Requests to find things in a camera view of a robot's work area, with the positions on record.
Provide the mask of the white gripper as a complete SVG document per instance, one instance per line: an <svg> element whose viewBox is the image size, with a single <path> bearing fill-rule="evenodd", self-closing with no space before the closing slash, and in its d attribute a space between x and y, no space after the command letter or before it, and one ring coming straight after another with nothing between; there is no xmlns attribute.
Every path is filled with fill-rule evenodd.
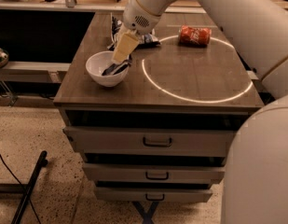
<svg viewBox="0 0 288 224"><path fill-rule="evenodd" d="M112 56L113 63L122 63L136 49L139 35L149 34L160 20L159 15L153 14L138 0L130 0L123 13L123 23L117 33Z"/></svg>

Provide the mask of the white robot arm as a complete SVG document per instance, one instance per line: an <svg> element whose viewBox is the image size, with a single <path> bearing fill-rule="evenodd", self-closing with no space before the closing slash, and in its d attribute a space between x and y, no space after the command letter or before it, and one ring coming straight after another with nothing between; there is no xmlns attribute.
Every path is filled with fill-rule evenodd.
<svg viewBox="0 0 288 224"><path fill-rule="evenodd" d="M116 54L131 53L175 0L130 0ZM237 131L226 158L221 224L288 224L288 11L270 0L198 0L273 102Z"/></svg>

